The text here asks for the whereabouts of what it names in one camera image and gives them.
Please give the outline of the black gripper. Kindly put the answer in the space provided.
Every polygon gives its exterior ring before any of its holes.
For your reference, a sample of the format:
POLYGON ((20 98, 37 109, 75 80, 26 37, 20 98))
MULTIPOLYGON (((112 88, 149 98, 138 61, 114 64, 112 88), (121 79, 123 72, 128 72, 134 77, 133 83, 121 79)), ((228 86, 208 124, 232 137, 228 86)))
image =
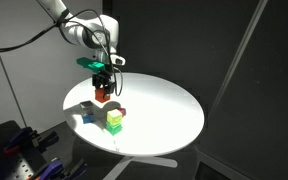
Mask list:
POLYGON ((112 73, 109 71, 100 71, 92 75, 92 85, 95 89, 99 89, 104 86, 104 92, 106 95, 110 95, 114 92, 114 81, 111 79, 112 73))

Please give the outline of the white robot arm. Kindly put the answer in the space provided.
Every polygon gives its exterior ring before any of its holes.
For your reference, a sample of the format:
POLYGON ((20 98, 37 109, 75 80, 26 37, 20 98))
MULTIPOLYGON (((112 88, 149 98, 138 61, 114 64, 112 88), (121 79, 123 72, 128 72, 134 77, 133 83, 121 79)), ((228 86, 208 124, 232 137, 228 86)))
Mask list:
POLYGON ((119 96, 123 83, 117 89, 117 65, 126 60, 117 54, 119 23, 114 18, 93 9, 72 14, 62 0, 37 0, 58 27, 62 37, 73 45, 89 48, 94 57, 87 67, 93 72, 93 86, 103 88, 104 96, 112 93, 119 96))

